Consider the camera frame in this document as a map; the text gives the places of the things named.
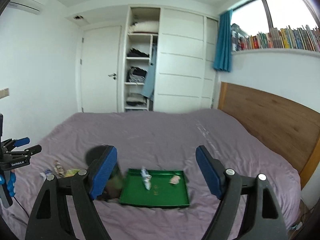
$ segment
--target window frame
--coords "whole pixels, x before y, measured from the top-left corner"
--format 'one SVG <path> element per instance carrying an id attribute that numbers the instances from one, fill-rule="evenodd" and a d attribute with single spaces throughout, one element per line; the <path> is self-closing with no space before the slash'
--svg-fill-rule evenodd
<path id="1" fill-rule="evenodd" d="M 241 7 L 249 4 L 249 3 L 252 3 L 256 0 L 249 0 L 237 7 L 235 7 L 233 9 L 233 11 L 236 11 L 238 9 L 240 9 Z M 272 17 L 271 17 L 271 13 L 270 13 L 270 9 L 269 9 L 269 6 L 268 6 L 268 3 L 267 3 L 267 0 L 261 0 L 262 3 L 263 3 L 263 6 L 264 6 L 264 10 L 265 10 L 265 13 L 266 13 L 266 16 L 267 16 L 267 21 L 268 21 L 268 26 L 269 26 L 269 30 L 271 30 L 271 28 L 273 28 L 273 22 L 272 22 Z M 308 8 L 309 12 L 311 13 L 312 17 L 314 18 L 316 24 L 318 24 L 318 19 L 315 17 L 313 11 L 310 9 L 309 5 L 306 4 L 306 2 L 303 0 L 303 2 L 305 3 L 306 7 Z"/>

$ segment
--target light switch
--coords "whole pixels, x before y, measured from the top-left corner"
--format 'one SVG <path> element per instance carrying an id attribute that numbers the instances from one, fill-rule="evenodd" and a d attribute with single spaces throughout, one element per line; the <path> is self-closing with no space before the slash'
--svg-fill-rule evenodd
<path id="1" fill-rule="evenodd" d="M 5 88 L 0 90 L 0 99 L 7 97 L 9 95 L 9 88 Z"/>

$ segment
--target door frame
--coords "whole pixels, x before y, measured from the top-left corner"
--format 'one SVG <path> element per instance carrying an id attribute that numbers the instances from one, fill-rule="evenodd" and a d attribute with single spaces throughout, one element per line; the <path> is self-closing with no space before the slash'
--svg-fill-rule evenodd
<path id="1" fill-rule="evenodd" d="M 75 80 L 76 80 L 76 101 L 77 101 L 77 109 L 78 113 L 82 113 L 82 93 L 81 93 L 81 59 L 82 59 L 82 52 L 83 52 L 83 43 L 82 38 L 84 37 L 85 31 L 90 31 L 94 29 L 103 29 L 107 27 L 120 27 L 120 35 L 119 35 L 119 46 L 118 46 L 118 55 L 117 55 L 117 92 L 116 92 L 116 101 L 117 101 L 117 112 L 119 112 L 119 97 L 118 97 L 118 91 L 119 86 L 121 85 L 119 82 L 119 65 L 120 65 L 120 55 L 123 53 L 123 47 L 124 47 L 124 38 L 123 38 L 123 22 L 119 21 L 107 21 L 107 22 L 101 22 L 97 24 L 89 24 L 86 26 L 81 27 L 81 35 L 78 39 L 78 45 L 76 50 L 76 71 L 75 71 Z"/>

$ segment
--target hand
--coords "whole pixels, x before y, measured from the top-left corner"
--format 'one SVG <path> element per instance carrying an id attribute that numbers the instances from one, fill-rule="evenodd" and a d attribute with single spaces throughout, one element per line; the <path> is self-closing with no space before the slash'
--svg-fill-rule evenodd
<path id="1" fill-rule="evenodd" d="M 16 174 L 14 174 L 15 170 L 11 170 L 10 172 L 10 180 L 7 183 L 7 189 L 9 191 L 10 197 L 13 197 L 16 194 L 16 190 L 14 188 L 14 184 L 16 182 Z M 5 178 L 0 175 L 0 185 L 5 183 Z"/>

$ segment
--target window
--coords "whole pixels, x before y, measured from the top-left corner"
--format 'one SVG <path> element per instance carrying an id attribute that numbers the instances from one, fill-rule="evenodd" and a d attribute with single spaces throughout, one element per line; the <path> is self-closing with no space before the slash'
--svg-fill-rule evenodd
<path id="1" fill-rule="evenodd" d="M 316 22 L 303 0 L 267 0 L 273 26 L 280 29 L 300 28 L 309 25 L 316 28 Z"/>
<path id="2" fill-rule="evenodd" d="M 235 23 L 249 35 L 269 32 L 267 15 L 261 0 L 255 0 L 233 12 L 231 25 Z"/>
<path id="3" fill-rule="evenodd" d="M 311 29 L 317 27 L 303 0 L 254 0 L 234 10 L 233 23 L 252 36 L 259 32 L 268 33 L 273 27 L 278 30 L 289 25 L 292 29 L 306 25 Z"/>

